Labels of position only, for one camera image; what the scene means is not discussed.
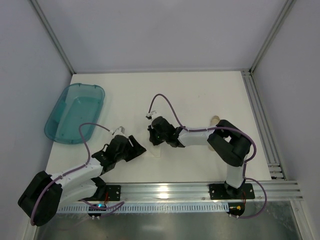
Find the aluminium right corner post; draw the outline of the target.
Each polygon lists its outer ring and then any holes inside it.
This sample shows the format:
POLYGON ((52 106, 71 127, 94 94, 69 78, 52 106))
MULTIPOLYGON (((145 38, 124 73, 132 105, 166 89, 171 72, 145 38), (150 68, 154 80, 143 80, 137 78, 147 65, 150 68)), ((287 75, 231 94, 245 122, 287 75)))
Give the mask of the aluminium right corner post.
POLYGON ((249 72, 252 75, 255 70, 258 68, 260 62, 262 61, 263 57, 267 53, 268 49, 272 45, 273 41, 275 40, 277 34, 279 33, 280 29, 282 28, 284 22, 286 21, 287 17, 291 13, 296 0, 286 0, 283 7, 281 8, 279 14, 277 15, 274 23, 272 24, 271 29, 269 30, 261 48, 259 49, 250 69, 249 72))

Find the black controller board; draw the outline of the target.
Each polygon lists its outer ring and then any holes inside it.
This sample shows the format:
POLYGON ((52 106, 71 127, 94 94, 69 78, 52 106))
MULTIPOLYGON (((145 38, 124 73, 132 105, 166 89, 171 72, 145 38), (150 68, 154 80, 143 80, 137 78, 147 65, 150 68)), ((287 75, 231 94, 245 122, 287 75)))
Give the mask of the black controller board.
POLYGON ((93 206, 90 206, 88 208, 88 215, 92 218, 92 219, 99 219, 102 216, 102 213, 105 212, 105 208, 107 206, 105 204, 94 204, 93 206))
POLYGON ((236 219, 242 219, 242 215, 245 212, 246 204, 244 202, 231 202, 228 203, 228 211, 226 212, 229 217, 236 219))

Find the left black controller board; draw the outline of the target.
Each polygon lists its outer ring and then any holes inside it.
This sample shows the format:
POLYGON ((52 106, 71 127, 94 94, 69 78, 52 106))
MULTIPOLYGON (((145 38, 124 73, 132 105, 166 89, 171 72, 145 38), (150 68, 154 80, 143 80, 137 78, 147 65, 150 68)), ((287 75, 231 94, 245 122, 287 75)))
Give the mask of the left black controller board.
POLYGON ((105 212, 105 208, 107 206, 105 204, 94 204, 93 206, 90 206, 88 208, 88 215, 92 218, 92 219, 99 219, 102 216, 102 213, 105 212))

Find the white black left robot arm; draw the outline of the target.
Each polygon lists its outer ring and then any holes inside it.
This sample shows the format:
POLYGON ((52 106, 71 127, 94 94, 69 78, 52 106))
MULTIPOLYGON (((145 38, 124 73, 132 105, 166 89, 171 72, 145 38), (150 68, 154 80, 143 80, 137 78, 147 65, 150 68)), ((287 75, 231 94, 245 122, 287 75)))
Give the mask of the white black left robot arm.
POLYGON ((33 226, 43 226, 72 202, 104 199, 108 188, 101 176, 118 162, 129 162, 145 152, 134 136, 117 134, 102 150, 92 154, 87 163, 55 174, 38 172, 19 198, 18 206, 33 226))

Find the aluminium rail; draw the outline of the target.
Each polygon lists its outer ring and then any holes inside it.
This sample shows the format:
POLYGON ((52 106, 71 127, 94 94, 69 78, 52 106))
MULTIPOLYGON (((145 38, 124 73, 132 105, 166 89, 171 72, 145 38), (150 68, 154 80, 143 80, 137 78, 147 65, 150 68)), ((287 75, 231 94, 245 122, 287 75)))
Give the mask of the aluminium rail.
POLYGON ((269 167, 272 180, 286 181, 287 177, 283 169, 279 151, 273 138, 267 116, 258 93, 253 75, 248 69, 241 71, 243 83, 249 98, 253 116, 258 129, 262 148, 269 167))
MULTIPOLYGON (((272 201, 302 201, 303 193, 297 181, 269 180, 255 183, 250 181, 255 194, 254 202, 262 202, 265 195, 272 201)), ((214 202, 210 199, 209 182, 168 183, 119 183, 120 200, 126 203, 199 203, 214 202)))

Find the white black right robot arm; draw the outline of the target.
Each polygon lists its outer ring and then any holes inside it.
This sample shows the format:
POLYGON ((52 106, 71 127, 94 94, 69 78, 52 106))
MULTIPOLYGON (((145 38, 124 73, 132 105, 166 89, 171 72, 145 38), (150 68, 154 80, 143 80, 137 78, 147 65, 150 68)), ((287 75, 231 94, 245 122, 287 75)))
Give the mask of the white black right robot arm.
POLYGON ((227 120, 220 120, 217 125, 208 128, 174 127, 164 117, 147 117, 149 141, 154 145, 167 143, 173 148, 189 146, 210 146, 227 164, 224 188, 232 198, 240 198, 245 185, 245 158, 254 144, 247 136, 227 120))

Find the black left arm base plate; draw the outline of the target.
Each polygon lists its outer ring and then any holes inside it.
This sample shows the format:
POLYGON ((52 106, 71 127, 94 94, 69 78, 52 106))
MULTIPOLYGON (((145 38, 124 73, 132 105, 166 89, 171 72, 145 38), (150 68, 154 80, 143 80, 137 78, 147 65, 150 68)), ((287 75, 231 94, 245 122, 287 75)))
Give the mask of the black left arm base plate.
POLYGON ((121 199, 120 185, 106 185, 102 188, 102 193, 99 200, 103 202, 116 202, 121 199))

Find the aluminium right side rail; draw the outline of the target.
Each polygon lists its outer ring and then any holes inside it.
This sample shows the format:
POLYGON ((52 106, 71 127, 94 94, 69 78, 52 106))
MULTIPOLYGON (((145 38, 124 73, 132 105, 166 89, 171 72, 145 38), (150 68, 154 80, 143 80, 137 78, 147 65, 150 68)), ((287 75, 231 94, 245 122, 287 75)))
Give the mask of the aluminium right side rail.
POLYGON ((286 181, 287 177, 283 169, 279 151, 273 138, 267 116, 258 93, 253 75, 248 69, 241 71, 243 83, 249 98, 253 116, 258 129, 262 148, 269 167, 272 180, 286 181))

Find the right black controller board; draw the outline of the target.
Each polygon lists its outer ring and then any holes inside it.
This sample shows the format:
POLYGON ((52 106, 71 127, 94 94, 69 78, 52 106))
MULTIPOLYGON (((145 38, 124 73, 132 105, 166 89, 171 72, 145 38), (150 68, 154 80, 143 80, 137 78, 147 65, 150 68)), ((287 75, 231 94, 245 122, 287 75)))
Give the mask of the right black controller board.
POLYGON ((246 204, 244 202, 231 202, 228 203, 228 211, 226 212, 229 217, 236 219, 242 219, 242 215, 245 212, 246 204))

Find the aluminium left corner post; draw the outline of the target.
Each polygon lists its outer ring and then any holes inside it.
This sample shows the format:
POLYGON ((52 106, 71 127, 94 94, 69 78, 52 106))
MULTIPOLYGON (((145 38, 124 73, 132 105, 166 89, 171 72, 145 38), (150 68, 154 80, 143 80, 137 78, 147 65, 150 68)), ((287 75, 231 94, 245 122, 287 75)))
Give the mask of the aluminium left corner post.
POLYGON ((71 75, 76 74, 76 71, 74 70, 70 60, 68 59, 60 41, 58 40, 53 28, 51 27, 42 7, 40 6, 39 2, 37 0, 29 0, 28 1, 35 11, 35 14, 39 18, 41 24, 43 25, 46 33, 48 34, 48 37, 50 38, 53 46, 55 47, 58 55, 60 56, 61 60, 63 61, 64 65, 68 69, 71 75))

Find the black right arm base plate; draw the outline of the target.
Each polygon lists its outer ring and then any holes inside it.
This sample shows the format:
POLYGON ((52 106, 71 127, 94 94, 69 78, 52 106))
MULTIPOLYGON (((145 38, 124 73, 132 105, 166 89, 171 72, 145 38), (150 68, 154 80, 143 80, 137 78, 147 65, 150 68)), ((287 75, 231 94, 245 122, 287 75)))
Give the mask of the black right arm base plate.
POLYGON ((253 200, 255 193, 251 183, 243 183, 239 188, 234 188, 226 183, 212 183, 208 185, 211 200, 253 200))

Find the aluminium corner post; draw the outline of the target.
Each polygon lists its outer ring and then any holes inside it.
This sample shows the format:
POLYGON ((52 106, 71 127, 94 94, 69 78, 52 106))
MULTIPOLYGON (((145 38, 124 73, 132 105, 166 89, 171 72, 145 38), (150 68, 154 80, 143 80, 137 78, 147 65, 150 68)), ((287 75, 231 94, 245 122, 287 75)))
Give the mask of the aluminium corner post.
POLYGON ((68 69, 71 75, 76 74, 76 71, 74 70, 70 60, 68 59, 60 41, 58 40, 53 28, 51 27, 42 7, 40 6, 39 2, 37 0, 29 0, 28 1, 35 11, 35 14, 39 18, 41 24, 43 25, 46 33, 48 34, 48 37, 50 38, 53 46, 55 47, 58 55, 60 56, 61 60, 63 61, 64 65, 68 69))
POLYGON ((275 40, 277 34, 279 33, 280 29, 282 28, 284 22, 286 21, 287 17, 291 13, 296 0, 286 0, 283 7, 281 8, 279 14, 277 15, 274 23, 272 24, 271 29, 269 30, 261 48, 259 49, 250 69, 249 72, 252 75, 255 70, 258 68, 260 62, 262 61, 263 57, 267 53, 268 49, 272 45, 273 41, 275 40))

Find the aluminium front rail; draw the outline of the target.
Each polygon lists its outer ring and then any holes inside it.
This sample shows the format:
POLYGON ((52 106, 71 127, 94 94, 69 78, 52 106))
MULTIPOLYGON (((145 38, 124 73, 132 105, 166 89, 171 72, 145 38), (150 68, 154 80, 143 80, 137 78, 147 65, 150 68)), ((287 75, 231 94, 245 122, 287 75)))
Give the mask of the aluminium front rail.
MULTIPOLYGON (((262 202, 265 195, 272 201, 302 201, 303 193, 297 181, 269 180, 255 183, 250 181, 255 194, 254 202, 262 202)), ((209 182, 168 183, 119 183, 120 200, 126 203, 199 203, 214 202, 210 199, 209 182)))

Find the beige oval cutlery tray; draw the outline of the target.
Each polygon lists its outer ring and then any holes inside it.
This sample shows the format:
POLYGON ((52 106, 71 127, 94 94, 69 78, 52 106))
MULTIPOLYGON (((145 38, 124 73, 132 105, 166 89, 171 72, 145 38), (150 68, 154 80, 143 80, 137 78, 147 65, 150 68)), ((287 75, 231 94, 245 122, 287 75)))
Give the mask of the beige oval cutlery tray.
MULTIPOLYGON (((213 116, 213 117, 211 118, 211 120, 210 120, 210 125, 211 125, 211 126, 216 126, 216 125, 220 122, 220 120, 221 120, 221 119, 219 118, 219 116, 215 115, 215 116, 213 116)), ((209 148, 212 152, 215 151, 211 145, 209 145, 208 148, 209 148)))

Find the teal transparent plastic bin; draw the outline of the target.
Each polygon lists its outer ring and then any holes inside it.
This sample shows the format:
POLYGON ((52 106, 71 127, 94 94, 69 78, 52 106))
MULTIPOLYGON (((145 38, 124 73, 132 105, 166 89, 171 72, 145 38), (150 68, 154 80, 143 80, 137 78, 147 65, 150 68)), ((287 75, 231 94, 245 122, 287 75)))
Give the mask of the teal transparent plastic bin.
POLYGON ((84 123, 98 122, 105 99, 105 91, 98 85, 74 83, 66 87, 57 100, 44 127, 46 137, 66 145, 83 143, 81 135, 88 141, 95 129, 84 123))

